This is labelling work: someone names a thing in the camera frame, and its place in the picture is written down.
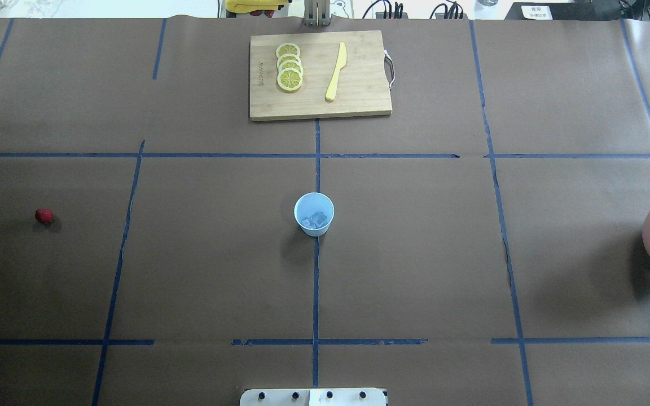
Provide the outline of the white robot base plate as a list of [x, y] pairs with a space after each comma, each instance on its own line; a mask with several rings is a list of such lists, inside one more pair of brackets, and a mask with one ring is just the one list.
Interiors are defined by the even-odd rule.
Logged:
[[240, 405], [388, 405], [387, 391], [375, 387], [250, 389]]

